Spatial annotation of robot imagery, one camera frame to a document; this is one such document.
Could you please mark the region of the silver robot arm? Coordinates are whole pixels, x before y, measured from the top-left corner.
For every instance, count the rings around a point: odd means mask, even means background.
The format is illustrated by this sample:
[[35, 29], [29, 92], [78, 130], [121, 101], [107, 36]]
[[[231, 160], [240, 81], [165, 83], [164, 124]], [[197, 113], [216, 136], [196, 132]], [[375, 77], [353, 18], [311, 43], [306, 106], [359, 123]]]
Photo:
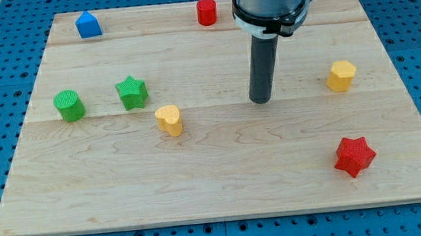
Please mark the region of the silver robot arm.
[[252, 36], [290, 37], [304, 23], [312, 0], [231, 0], [236, 24]]

